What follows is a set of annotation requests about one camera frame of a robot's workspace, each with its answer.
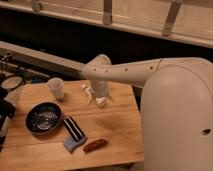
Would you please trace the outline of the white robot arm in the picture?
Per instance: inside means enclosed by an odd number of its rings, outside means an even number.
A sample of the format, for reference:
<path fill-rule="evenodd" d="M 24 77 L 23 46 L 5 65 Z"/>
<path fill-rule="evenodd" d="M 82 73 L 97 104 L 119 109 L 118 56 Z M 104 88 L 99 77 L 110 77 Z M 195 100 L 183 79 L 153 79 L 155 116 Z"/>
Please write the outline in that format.
<path fill-rule="evenodd" d="M 213 171 L 213 63 L 162 58 L 88 63 L 82 74 L 141 86 L 145 171 Z"/>

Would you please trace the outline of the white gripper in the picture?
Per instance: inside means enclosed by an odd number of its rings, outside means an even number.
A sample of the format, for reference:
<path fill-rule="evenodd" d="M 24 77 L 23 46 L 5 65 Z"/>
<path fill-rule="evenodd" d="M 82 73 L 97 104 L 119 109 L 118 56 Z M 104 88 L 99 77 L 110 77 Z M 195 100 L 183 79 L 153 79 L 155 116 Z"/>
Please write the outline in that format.
<path fill-rule="evenodd" d="M 108 83 L 106 81 L 97 81 L 97 80 L 91 80 L 90 81 L 91 87 L 87 86 L 86 84 L 83 84 L 82 90 L 84 91 L 85 95 L 88 97 L 88 103 L 92 101 L 92 92 L 94 93 L 96 99 L 96 105 L 99 108 L 103 108 L 106 105 L 106 96 L 109 94 L 109 88 Z"/>

